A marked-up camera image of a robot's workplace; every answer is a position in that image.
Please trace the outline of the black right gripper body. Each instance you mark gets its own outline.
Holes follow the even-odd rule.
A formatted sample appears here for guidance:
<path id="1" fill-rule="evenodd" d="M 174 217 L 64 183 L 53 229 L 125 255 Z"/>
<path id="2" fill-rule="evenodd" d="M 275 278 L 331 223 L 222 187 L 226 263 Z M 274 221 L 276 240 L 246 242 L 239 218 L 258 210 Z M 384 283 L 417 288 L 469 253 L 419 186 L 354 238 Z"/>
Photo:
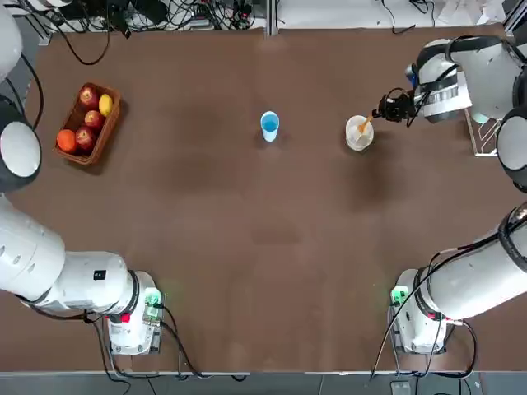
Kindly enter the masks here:
<path id="1" fill-rule="evenodd" d="M 387 94 L 392 100 L 392 107 L 390 110 L 392 121 L 401 123 L 404 120 L 410 119 L 414 115 L 414 92 L 413 90 L 406 91 L 403 88 L 395 87 Z"/>

